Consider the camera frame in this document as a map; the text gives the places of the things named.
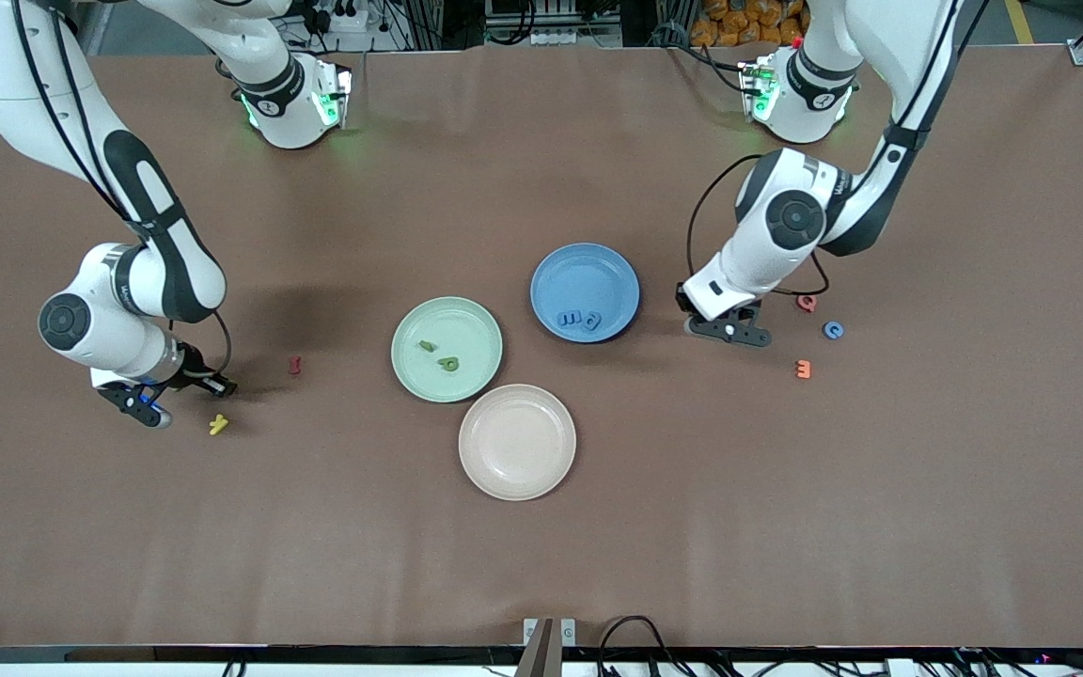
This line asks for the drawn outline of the blue plate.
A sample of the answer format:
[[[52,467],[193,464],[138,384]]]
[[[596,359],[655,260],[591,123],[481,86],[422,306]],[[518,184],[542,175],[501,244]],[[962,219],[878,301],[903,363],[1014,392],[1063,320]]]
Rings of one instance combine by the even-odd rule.
[[[534,316],[563,341],[593,344],[613,341],[635,321],[641,305],[641,286],[635,266],[606,245],[575,243],[549,253],[530,278],[529,300]],[[604,317],[593,334],[559,327],[563,311],[599,312]]]

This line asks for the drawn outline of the green plate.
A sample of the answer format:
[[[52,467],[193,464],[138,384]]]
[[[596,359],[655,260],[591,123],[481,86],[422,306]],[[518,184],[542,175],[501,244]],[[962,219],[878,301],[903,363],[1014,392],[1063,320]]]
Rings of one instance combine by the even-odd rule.
[[[430,341],[433,353],[417,346]],[[477,396],[498,373],[503,334],[484,305],[467,297],[434,297],[409,311],[391,339],[392,369],[405,390],[434,403],[454,403]],[[444,372],[438,359],[456,356],[461,366]]]

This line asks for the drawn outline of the pink plate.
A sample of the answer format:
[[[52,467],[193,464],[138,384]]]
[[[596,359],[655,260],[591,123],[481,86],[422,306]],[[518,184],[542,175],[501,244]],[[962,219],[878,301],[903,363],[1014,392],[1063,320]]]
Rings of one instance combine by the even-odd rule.
[[[566,404],[538,386],[499,386],[465,412],[457,453],[467,476],[486,496],[529,502],[566,480],[577,431]]]

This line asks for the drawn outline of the pile of orange balls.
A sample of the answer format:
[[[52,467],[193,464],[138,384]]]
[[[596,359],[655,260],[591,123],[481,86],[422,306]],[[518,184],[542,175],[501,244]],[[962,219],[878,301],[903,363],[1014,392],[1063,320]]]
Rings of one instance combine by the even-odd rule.
[[[700,0],[689,43],[697,48],[794,44],[808,31],[809,23],[805,0]]]

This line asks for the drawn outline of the brown table cover mat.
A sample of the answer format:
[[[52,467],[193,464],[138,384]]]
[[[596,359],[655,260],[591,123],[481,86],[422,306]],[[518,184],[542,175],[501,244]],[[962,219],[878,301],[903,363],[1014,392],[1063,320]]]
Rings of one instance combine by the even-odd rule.
[[[130,234],[0,136],[0,645],[490,645],[547,614],[592,642],[645,614],[674,645],[1083,646],[1083,68],[1064,48],[967,50],[880,240],[822,258],[815,312],[769,297],[765,350],[687,335],[675,303],[701,192],[774,145],[686,56],[377,53],[349,127],[297,151],[255,133],[210,57],[93,69],[227,270],[238,390],[166,394],[151,430],[48,350],[43,301]],[[563,341],[530,305],[575,243],[640,281],[613,341]],[[498,373],[454,403],[408,393],[390,356],[443,296],[503,334]],[[511,383],[577,431],[566,480],[529,502],[486,496],[457,453],[468,408]]]

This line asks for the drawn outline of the grey metal bracket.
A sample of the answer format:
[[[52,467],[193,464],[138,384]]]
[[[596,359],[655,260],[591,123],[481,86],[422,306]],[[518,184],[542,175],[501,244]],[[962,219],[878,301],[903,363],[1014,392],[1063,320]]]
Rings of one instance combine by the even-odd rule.
[[[521,639],[520,645],[525,646],[529,643],[530,638],[537,629],[542,622],[550,622],[551,630],[560,637],[560,643],[563,647],[575,647],[577,645],[577,629],[576,621],[573,619],[525,619],[523,620],[523,639]]]

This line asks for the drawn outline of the brown mount pole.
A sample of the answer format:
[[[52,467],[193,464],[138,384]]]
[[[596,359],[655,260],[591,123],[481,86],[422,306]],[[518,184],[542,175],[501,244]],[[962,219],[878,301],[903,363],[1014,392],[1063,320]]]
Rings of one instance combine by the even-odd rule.
[[[563,632],[560,620],[532,620],[525,632],[526,647],[517,663],[514,677],[560,677]]]

